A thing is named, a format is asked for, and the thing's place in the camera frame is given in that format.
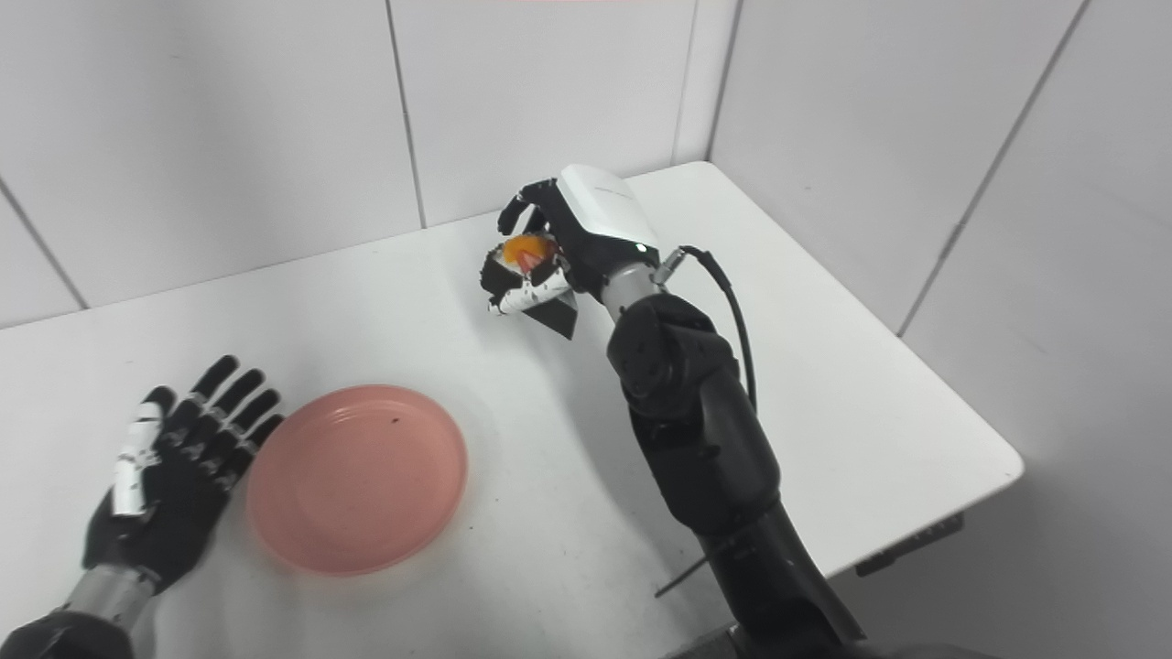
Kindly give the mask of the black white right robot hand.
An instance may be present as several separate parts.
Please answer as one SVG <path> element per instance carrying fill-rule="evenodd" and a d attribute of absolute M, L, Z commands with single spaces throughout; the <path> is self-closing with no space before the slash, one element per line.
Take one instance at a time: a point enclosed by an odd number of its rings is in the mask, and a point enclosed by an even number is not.
<path fill-rule="evenodd" d="M 661 295 L 657 235 L 629 185 L 602 168 L 570 164 L 523 186 L 502 209 L 503 242 L 486 254 L 482 288 L 499 315 L 590 295 L 619 317 Z"/>

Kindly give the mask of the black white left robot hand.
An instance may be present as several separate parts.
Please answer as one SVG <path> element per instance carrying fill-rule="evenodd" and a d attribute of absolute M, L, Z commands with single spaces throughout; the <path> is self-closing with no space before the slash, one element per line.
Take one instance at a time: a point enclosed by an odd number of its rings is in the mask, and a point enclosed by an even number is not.
<path fill-rule="evenodd" d="M 282 416 L 261 371 L 223 355 L 185 394 L 158 385 L 128 424 L 113 485 L 91 514 L 82 568 L 125 568 L 155 595 L 188 576 Z"/>

